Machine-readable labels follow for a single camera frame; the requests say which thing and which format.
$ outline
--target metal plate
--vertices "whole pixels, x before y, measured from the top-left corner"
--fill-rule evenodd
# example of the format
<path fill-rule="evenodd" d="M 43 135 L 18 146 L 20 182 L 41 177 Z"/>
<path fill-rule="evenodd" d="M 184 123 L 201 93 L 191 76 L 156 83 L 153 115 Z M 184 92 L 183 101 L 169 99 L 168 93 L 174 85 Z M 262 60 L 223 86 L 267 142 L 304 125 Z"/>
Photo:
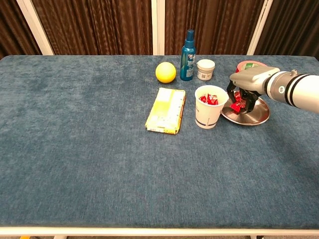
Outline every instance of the metal plate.
<path fill-rule="evenodd" d="M 236 113 L 230 107 L 231 104 L 232 102 L 229 99 L 226 102 L 221 114 L 226 119 L 234 123 L 253 126 L 253 125 L 262 124 L 269 119 L 270 111 L 269 111 L 268 105 L 261 98 L 258 98 L 258 100 L 256 101 L 254 109 L 251 112 L 246 114 Z"/>

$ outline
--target floor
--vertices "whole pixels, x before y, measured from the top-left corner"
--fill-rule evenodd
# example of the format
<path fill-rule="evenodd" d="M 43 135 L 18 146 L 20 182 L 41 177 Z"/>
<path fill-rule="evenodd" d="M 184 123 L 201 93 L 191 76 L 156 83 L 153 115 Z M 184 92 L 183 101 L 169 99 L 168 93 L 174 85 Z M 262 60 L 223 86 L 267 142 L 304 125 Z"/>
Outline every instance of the floor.
<path fill-rule="evenodd" d="M 19 237 L 0 237 L 0 239 L 19 239 Z M 30 239 L 53 239 L 53 237 Z M 68 239 L 250 239 L 250 237 L 68 237 Z M 319 239 L 319 236 L 265 236 L 264 239 Z"/>

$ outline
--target jar lid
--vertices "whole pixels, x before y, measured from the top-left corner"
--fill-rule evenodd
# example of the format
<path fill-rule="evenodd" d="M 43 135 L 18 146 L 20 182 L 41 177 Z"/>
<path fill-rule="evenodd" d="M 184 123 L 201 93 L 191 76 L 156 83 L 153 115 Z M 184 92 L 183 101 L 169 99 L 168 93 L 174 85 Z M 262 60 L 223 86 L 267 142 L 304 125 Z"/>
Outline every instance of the jar lid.
<path fill-rule="evenodd" d="M 203 71 L 211 71 L 215 68 L 215 62 L 208 59 L 203 59 L 198 61 L 197 67 Z"/>

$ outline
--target cup rim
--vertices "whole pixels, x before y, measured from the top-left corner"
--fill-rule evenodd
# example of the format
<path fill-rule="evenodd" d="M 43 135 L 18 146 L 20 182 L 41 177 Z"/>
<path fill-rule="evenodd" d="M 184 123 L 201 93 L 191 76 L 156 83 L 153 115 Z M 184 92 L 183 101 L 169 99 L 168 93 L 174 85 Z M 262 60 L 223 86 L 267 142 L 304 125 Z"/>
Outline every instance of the cup rim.
<path fill-rule="evenodd" d="M 223 92 L 225 92 L 225 94 L 227 95 L 227 99 L 225 100 L 225 102 L 219 103 L 218 105 L 209 105 L 209 104 L 206 104 L 206 103 L 202 102 L 201 100 L 199 100 L 199 98 L 196 97 L 196 92 L 197 92 L 197 90 L 200 89 L 200 88 L 202 88 L 202 87 L 214 87 L 214 88 L 219 88 L 219 89 L 221 89 Z M 203 105 L 205 105 L 205 106 L 210 106 L 210 107 L 219 107 L 219 106 L 222 106 L 222 105 L 226 104 L 226 102 L 229 100 L 229 96 L 228 96 L 227 92 L 226 92 L 223 88 L 221 88 L 221 87 L 219 87 L 219 86 L 213 86 L 213 85 L 205 85 L 205 86 L 200 86 L 200 87 L 198 87 L 198 88 L 195 90 L 195 94 L 194 94 L 194 95 L 195 95 L 196 101 L 200 102 L 201 104 L 203 104 Z"/>

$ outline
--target blue spray bottle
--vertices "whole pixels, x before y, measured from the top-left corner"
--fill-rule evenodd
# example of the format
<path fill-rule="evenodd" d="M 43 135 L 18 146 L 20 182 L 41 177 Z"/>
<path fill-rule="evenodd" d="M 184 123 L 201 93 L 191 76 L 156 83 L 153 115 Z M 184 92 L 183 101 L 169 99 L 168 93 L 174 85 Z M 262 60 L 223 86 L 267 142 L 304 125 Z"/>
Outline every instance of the blue spray bottle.
<path fill-rule="evenodd" d="M 190 81 L 193 78 L 196 48 L 194 47 L 194 30 L 187 30 L 185 44 L 181 49 L 180 78 Z"/>

